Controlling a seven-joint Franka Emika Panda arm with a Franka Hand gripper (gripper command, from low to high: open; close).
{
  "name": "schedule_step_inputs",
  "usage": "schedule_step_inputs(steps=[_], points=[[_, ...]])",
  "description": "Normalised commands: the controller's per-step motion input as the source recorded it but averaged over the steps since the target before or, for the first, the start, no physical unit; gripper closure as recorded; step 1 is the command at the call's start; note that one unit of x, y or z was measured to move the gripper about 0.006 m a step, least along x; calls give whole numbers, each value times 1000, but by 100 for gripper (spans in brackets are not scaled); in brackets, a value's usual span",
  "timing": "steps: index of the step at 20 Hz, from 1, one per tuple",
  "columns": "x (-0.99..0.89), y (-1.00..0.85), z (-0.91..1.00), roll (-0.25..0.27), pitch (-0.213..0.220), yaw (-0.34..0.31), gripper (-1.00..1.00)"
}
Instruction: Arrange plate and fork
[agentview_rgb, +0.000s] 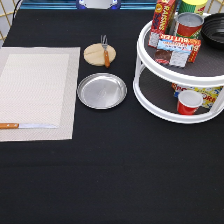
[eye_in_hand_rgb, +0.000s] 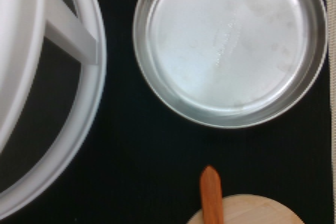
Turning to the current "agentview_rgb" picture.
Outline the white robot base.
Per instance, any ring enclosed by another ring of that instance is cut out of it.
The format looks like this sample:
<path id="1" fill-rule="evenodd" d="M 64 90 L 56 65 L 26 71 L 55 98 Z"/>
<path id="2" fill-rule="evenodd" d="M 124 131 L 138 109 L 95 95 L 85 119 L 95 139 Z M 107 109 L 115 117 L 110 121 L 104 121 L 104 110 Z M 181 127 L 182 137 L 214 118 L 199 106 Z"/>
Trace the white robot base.
<path id="1" fill-rule="evenodd" d="M 119 9 L 121 0 L 76 0 L 78 9 Z"/>

